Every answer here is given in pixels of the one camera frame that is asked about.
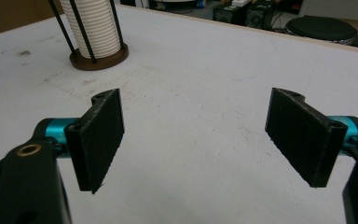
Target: stain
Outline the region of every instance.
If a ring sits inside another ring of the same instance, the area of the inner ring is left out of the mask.
[[[128,81],[124,82],[124,84],[121,85],[121,88],[125,88],[125,87],[127,87],[127,85],[128,85]]]
[[[66,93],[68,93],[68,94],[70,94],[70,95],[74,95],[74,93],[75,93],[75,87],[73,87],[73,88],[71,88],[71,89],[69,89],[69,90],[63,90],[64,92],[66,92]]]
[[[57,76],[58,76],[58,73],[54,74],[51,77],[45,78],[45,82],[50,82],[54,77],[57,77]]]
[[[82,81],[82,85],[83,86],[87,86],[87,85],[89,85],[90,83],[93,83],[95,81],[95,79],[91,79],[91,80],[84,80],[84,81]]]
[[[149,65],[146,65],[146,64],[139,64],[141,67],[143,67],[143,69],[147,69],[149,71],[161,71],[160,68],[158,67],[153,67],[153,66],[149,66]]]
[[[244,117],[245,117],[245,115],[244,115],[243,113],[238,112],[237,110],[235,110],[235,113],[237,113],[237,114],[242,115],[242,116],[244,116]]]
[[[45,42],[45,41],[47,41],[47,40],[50,40],[50,39],[52,39],[52,38],[54,38],[54,37],[55,37],[55,35],[52,35],[52,36],[43,38],[43,39],[41,39],[41,40],[38,40],[37,42],[42,43],[42,42]]]
[[[25,56],[28,56],[30,54],[31,54],[31,52],[29,50],[25,50],[23,52],[18,53],[19,57],[25,57]]]
[[[121,94],[122,99],[123,99],[123,100],[128,100],[128,101],[132,100],[132,98],[133,98],[134,96],[135,96],[135,95],[134,95],[132,92],[130,92],[130,91],[126,91],[126,92],[123,92],[123,93]]]

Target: black rubber pad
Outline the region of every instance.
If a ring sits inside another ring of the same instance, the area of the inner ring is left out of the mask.
[[[272,89],[266,132],[311,187],[327,185],[347,126],[307,105],[305,97]]]
[[[105,91],[91,99],[93,105],[65,136],[80,190],[95,193],[103,183],[124,134],[119,90]]]

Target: black round object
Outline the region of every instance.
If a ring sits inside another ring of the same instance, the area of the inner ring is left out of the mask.
[[[286,29],[295,35],[328,41],[348,40],[357,36],[357,30],[348,23],[325,17],[296,18],[287,22]]]

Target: tabletop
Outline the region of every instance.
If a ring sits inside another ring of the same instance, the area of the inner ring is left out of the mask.
[[[41,119],[81,117],[91,96],[120,88],[126,132],[100,190],[79,191],[71,161],[59,159],[74,223],[345,223],[353,160],[339,157],[327,188],[310,188],[264,129],[273,87],[325,115],[358,117],[358,49],[139,8],[117,14],[130,55],[101,71],[70,64],[55,19],[0,34],[0,159]]]

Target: wooden base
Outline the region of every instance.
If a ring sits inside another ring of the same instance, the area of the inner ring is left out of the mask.
[[[117,53],[106,58],[97,59],[97,63],[93,63],[91,59],[81,56],[79,49],[76,49],[76,54],[71,53],[69,59],[71,60],[71,64],[79,70],[96,71],[115,66],[116,64],[123,62],[128,56],[129,48],[124,44],[123,48]]]

